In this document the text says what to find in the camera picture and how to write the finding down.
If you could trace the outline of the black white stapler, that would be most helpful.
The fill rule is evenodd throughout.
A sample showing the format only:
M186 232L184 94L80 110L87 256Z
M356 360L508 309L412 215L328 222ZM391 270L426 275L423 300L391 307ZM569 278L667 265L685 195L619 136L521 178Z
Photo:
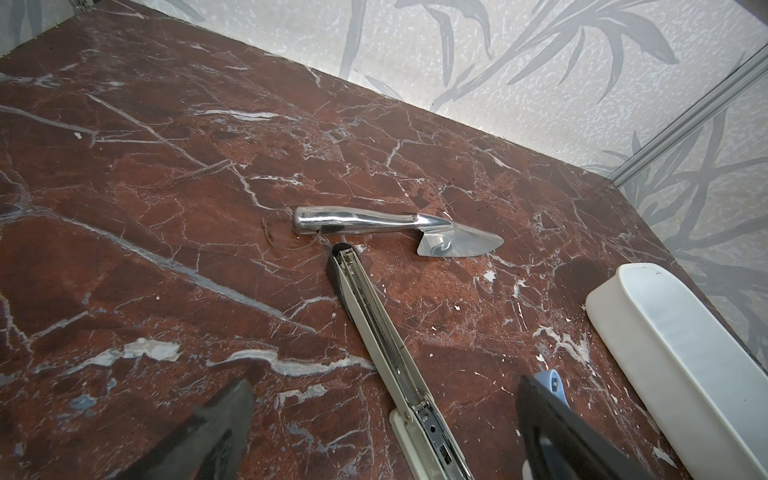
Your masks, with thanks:
M464 454L376 293L357 250L333 246L327 274L395 409L389 421L416 479L471 479Z

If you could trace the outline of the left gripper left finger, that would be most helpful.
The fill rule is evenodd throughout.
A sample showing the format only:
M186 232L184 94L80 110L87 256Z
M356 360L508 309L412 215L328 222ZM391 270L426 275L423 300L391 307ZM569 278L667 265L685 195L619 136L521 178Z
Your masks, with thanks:
M117 477L235 479L253 410L253 387L235 378Z

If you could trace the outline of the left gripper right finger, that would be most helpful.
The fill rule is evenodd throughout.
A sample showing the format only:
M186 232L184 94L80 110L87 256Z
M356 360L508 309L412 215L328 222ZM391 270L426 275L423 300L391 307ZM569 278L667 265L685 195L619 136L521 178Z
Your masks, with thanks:
M652 479L534 377L518 384L526 479Z

